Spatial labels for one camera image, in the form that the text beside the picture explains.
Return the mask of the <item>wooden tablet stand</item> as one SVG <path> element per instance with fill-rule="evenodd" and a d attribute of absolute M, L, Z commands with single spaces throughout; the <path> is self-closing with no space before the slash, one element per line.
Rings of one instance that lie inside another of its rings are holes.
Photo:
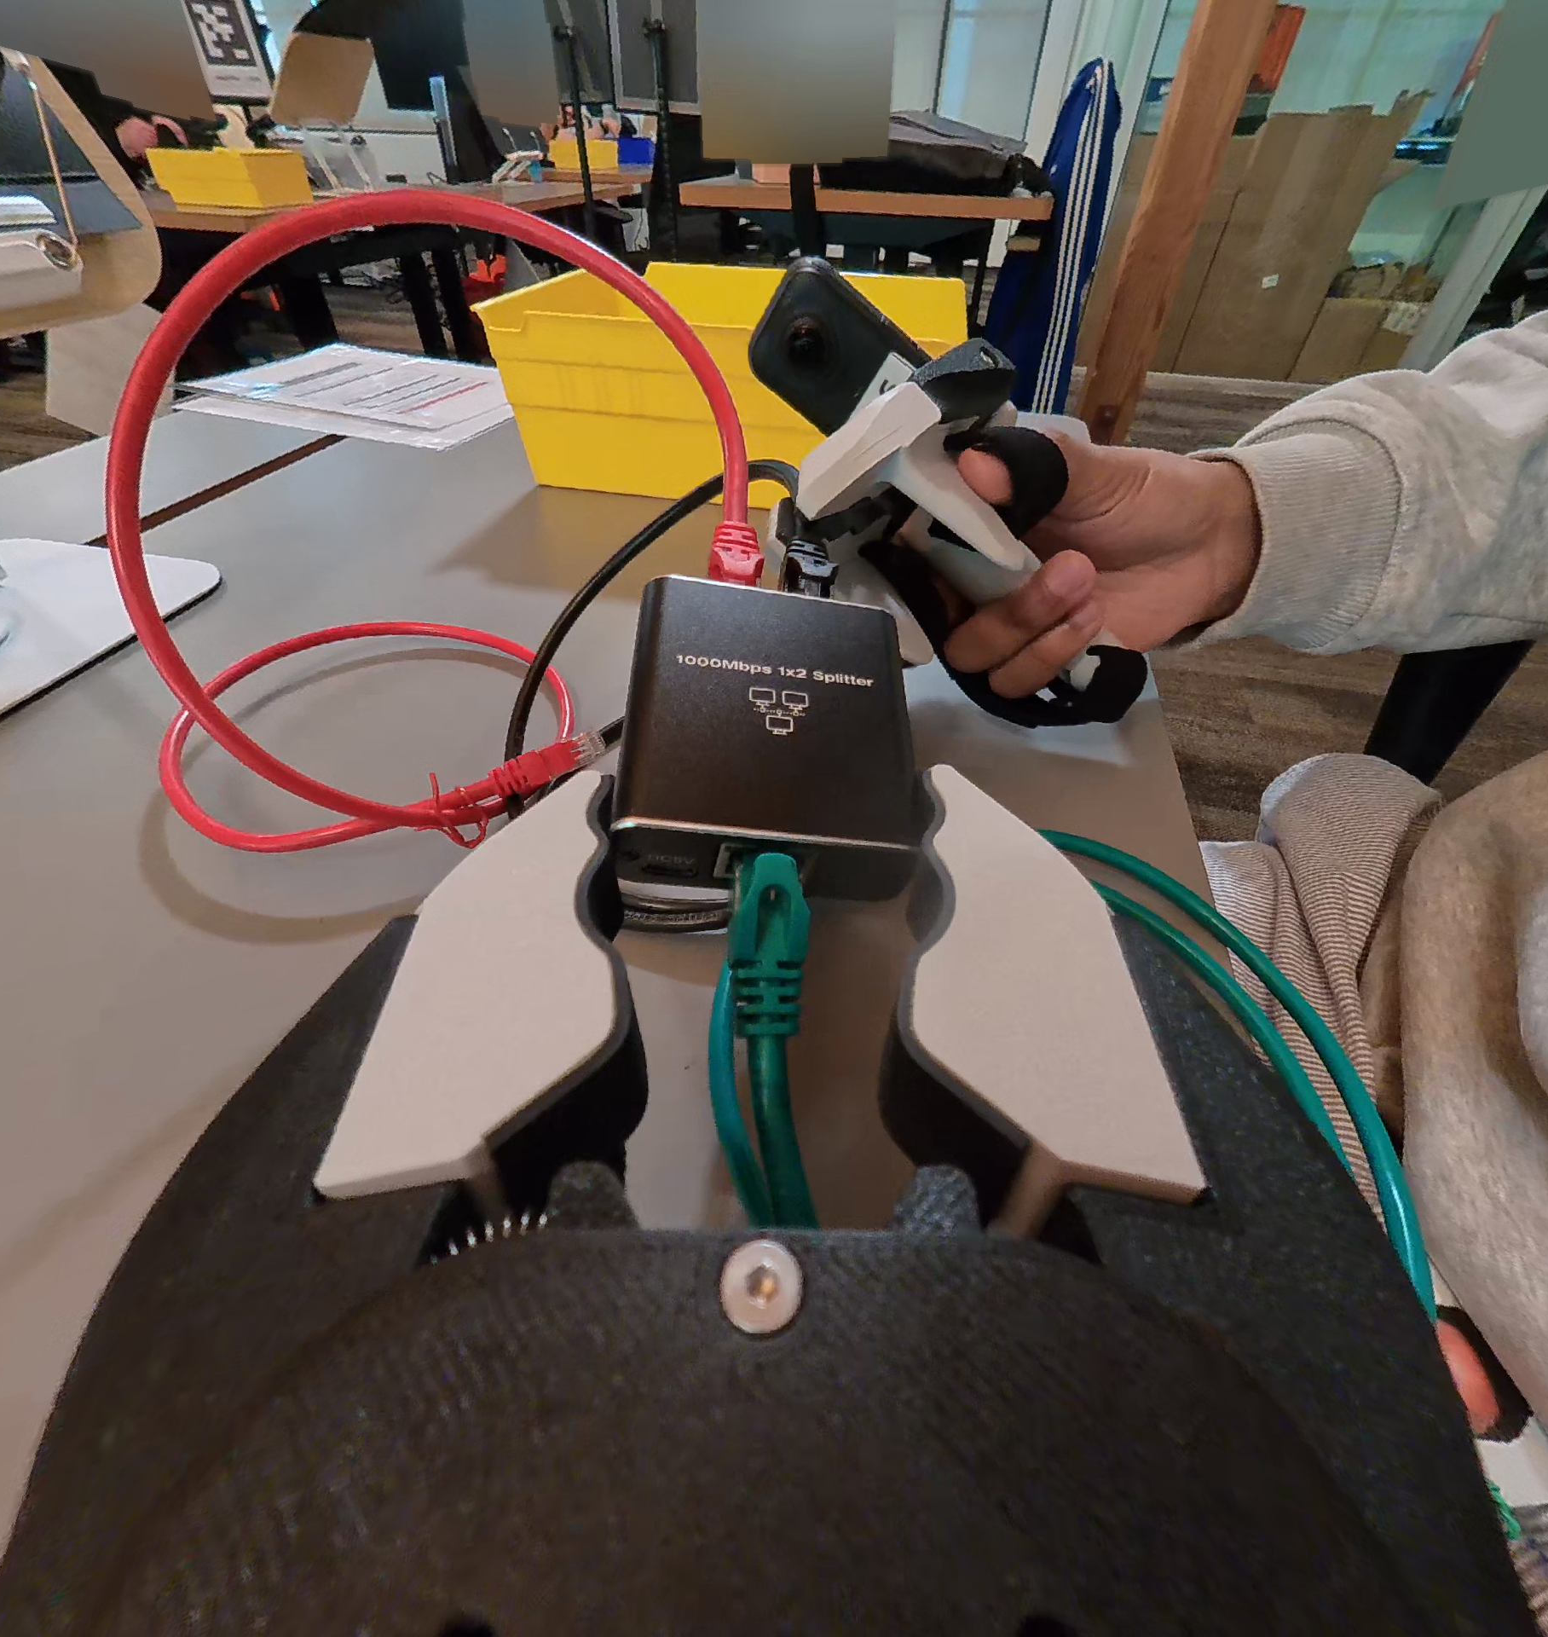
<path fill-rule="evenodd" d="M 128 367 L 160 271 L 129 175 L 40 61 L 0 50 L 0 342 L 103 330 Z M 131 638 L 103 549 L 0 535 L 0 717 Z"/>

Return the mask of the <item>person's grey hoodie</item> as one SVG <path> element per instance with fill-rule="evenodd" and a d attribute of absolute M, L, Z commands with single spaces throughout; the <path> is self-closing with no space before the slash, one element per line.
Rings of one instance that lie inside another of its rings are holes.
<path fill-rule="evenodd" d="M 1397 913 L 1424 1241 L 1548 1430 L 1548 751 L 1439 811 Z"/>

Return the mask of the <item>person's right forearm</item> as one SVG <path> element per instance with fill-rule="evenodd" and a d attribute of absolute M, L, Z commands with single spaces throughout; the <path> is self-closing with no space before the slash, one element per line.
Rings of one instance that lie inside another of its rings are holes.
<path fill-rule="evenodd" d="M 1447 651 L 1548 640 L 1548 312 L 1431 371 L 1315 391 L 1232 448 L 1258 560 L 1192 646 Z"/>

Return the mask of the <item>yellow plastic bin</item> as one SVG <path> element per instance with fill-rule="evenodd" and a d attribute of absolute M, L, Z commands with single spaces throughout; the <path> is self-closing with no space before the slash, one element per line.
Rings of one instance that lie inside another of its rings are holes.
<path fill-rule="evenodd" d="M 153 148 L 146 159 L 179 210 L 269 212 L 313 200 L 302 155 L 283 148 Z"/>
<path fill-rule="evenodd" d="M 782 271 L 650 262 L 643 280 L 709 351 L 750 458 L 796 465 L 816 428 L 750 373 L 747 348 Z M 541 487 L 675 499 L 720 473 L 720 439 L 691 371 L 620 292 L 563 273 L 481 301 L 522 449 Z"/>

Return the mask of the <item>black network splitter box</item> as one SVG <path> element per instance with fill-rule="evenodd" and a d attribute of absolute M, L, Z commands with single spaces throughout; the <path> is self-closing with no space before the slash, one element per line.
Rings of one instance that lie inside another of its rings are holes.
<path fill-rule="evenodd" d="M 663 576 L 629 672 L 607 819 L 623 883 L 697 897 L 780 852 L 807 897 L 907 886 L 925 819 L 891 615 Z"/>

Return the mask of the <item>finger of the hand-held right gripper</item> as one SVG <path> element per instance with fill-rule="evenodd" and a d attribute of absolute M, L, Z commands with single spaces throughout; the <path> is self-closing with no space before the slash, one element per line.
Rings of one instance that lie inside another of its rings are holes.
<path fill-rule="evenodd" d="M 829 515 L 887 485 L 936 510 L 953 492 L 943 453 L 943 412 L 925 387 L 903 382 L 879 394 L 798 465 L 796 510 Z"/>
<path fill-rule="evenodd" d="M 884 608 L 912 630 L 945 626 L 945 597 L 925 556 L 902 540 L 911 501 L 857 501 L 820 519 L 780 501 L 770 542 L 780 549 L 775 587 L 813 599 Z"/>

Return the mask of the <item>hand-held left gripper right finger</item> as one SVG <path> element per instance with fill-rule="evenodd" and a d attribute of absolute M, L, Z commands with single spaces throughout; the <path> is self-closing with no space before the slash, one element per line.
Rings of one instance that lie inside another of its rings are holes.
<path fill-rule="evenodd" d="M 980 1229 L 1034 1238 L 1069 1189 L 1191 1209 L 1194 1143 L 1100 893 L 937 765 L 884 1050 L 884 1125 L 964 1177 Z"/>

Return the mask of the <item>black and white tag sign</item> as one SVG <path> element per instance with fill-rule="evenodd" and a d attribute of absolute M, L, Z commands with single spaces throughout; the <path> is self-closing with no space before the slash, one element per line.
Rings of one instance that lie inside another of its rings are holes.
<path fill-rule="evenodd" d="M 212 102 L 267 105 L 272 73 L 251 2 L 181 2 L 179 7 Z"/>

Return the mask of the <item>person's left hand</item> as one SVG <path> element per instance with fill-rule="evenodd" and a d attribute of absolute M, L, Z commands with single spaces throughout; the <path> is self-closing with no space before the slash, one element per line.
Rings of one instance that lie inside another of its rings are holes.
<path fill-rule="evenodd" d="M 1499 1439 L 1510 1411 L 1501 1402 L 1488 1352 L 1453 1307 L 1437 1309 L 1437 1339 L 1471 1432 L 1480 1439 Z"/>

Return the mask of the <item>wooden background table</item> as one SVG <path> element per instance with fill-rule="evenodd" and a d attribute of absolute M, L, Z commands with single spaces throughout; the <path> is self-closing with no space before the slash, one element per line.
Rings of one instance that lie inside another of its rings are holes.
<path fill-rule="evenodd" d="M 802 253 L 820 253 L 830 244 L 866 241 L 864 221 L 903 223 L 882 244 L 918 250 L 941 237 L 971 234 L 986 223 L 1046 223 L 1053 214 L 1050 194 L 927 194 L 827 189 L 811 175 L 795 180 L 754 180 L 720 175 L 681 184 L 679 200 L 688 209 L 736 214 L 745 219 L 786 218 L 786 232 Z"/>

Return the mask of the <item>flat cardboard sheets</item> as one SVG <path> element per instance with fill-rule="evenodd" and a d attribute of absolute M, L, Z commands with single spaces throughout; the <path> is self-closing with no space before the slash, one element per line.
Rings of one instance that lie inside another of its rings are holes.
<path fill-rule="evenodd" d="M 1397 367 L 1474 216 L 1439 203 L 1446 146 L 1412 134 L 1426 98 L 1233 137 L 1153 369 L 1323 385 Z"/>

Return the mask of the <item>blue striped jacket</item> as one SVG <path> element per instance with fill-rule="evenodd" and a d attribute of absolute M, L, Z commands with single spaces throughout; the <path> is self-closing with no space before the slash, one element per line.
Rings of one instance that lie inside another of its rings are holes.
<path fill-rule="evenodd" d="M 1066 407 L 1119 127 L 1114 66 L 1096 57 L 1078 70 L 1046 144 L 1052 216 L 1035 225 L 1032 250 L 1016 239 L 1005 251 L 989 296 L 984 339 L 1014 366 L 1010 403 L 1021 412 Z"/>

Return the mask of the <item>printed paper sheet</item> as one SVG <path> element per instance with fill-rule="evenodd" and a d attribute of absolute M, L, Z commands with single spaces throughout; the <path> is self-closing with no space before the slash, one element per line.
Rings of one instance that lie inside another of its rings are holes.
<path fill-rule="evenodd" d="M 342 342 L 190 382 L 174 408 L 433 453 L 515 421 L 493 366 Z"/>

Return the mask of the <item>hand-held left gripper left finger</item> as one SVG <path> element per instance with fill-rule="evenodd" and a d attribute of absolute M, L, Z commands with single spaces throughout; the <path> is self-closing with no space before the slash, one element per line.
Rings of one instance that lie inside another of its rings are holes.
<path fill-rule="evenodd" d="M 647 1102 L 620 952 L 615 781 L 582 770 L 429 892 L 313 1184 L 327 1200 L 492 1179 L 541 1204 L 558 1172 L 623 1175 Z"/>

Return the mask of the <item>person's right hand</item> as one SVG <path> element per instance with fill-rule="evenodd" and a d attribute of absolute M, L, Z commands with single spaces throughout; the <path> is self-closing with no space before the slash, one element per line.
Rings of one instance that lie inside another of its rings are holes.
<path fill-rule="evenodd" d="M 993 428 L 955 465 L 1039 558 L 945 647 L 1002 697 L 1039 692 L 1101 635 L 1148 651 L 1214 624 L 1255 574 L 1257 501 L 1235 464 Z"/>

